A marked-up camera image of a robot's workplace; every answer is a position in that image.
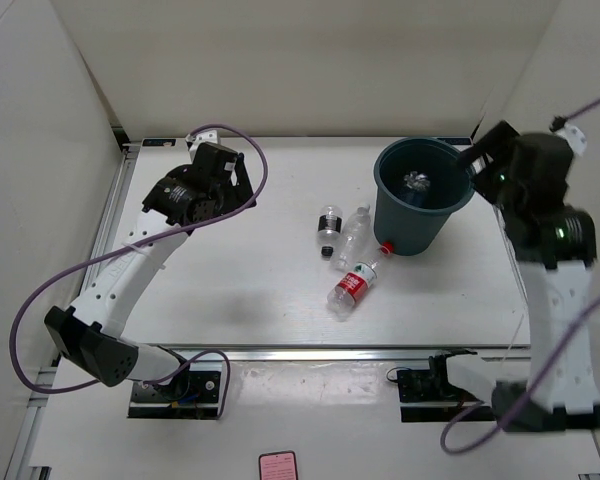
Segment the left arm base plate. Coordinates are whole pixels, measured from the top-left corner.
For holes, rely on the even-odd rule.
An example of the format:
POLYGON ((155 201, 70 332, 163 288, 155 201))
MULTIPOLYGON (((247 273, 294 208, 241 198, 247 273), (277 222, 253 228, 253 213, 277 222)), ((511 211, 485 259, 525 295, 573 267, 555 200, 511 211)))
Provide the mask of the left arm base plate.
POLYGON ((167 384, 136 382, 127 417, 142 420, 220 420, 231 380, 229 357, 220 350, 203 350, 185 360, 186 366, 167 384))

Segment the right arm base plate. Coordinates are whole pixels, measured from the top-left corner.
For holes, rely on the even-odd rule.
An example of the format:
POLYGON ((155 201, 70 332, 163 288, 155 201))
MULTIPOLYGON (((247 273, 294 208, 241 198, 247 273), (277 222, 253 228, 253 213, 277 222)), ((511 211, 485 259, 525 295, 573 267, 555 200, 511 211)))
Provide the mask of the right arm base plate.
POLYGON ((451 385, 446 360, 456 355, 474 355, 466 349, 452 349, 430 356, 422 368, 398 366, 386 373, 397 387, 402 423, 446 423, 457 414, 477 406, 463 421, 490 422, 491 409, 469 392, 451 385))

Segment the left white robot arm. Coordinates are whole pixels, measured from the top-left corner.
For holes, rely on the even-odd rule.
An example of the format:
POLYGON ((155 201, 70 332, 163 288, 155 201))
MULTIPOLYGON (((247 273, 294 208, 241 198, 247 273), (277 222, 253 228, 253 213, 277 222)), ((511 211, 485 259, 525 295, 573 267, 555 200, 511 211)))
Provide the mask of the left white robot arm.
POLYGON ((144 382, 168 400, 186 395, 184 360, 162 347, 124 337, 136 303, 166 260, 190 237, 190 226, 245 206, 253 190, 244 156, 204 142, 188 164, 157 181, 142 202, 125 253, 112 259, 91 286, 66 308, 44 319, 62 356, 108 387, 144 382))

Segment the red label plastic bottle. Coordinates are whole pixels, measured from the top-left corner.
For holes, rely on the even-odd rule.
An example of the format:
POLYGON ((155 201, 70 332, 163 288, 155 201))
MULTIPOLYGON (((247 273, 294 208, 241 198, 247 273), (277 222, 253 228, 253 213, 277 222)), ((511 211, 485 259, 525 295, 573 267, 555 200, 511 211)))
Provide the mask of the red label plastic bottle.
POLYGON ((327 308, 339 317, 348 316, 377 282, 380 271, 393 253, 393 244, 384 242, 355 263, 329 292, 327 308))

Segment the blue label plastic bottle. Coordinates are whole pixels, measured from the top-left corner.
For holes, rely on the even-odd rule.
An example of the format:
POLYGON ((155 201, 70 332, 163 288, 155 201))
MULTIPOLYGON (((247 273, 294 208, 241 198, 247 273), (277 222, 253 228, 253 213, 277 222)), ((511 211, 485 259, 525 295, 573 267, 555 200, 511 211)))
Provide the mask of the blue label plastic bottle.
POLYGON ((422 207, 430 190, 431 181, 424 173, 411 171, 403 177, 398 198, 406 204, 422 207))

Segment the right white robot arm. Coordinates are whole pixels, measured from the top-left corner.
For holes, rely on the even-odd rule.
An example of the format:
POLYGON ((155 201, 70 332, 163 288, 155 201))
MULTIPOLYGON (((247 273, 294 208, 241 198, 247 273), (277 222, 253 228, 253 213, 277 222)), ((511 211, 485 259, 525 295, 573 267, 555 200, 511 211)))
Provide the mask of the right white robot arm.
POLYGON ((444 400, 469 393, 506 431, 600 430, 581 316, 597 260, 595 226, 565 201, 572 162, 585 147, 582 132, 563 119, 548 133, 519 133, 501 121, 457 161, 468 167, 485 160, 471 181, 500 211, 514 251, 527 303, 530 372, 526 381, 500 380, 477 354, 455 351, 431 358, 429 387, 444 400))

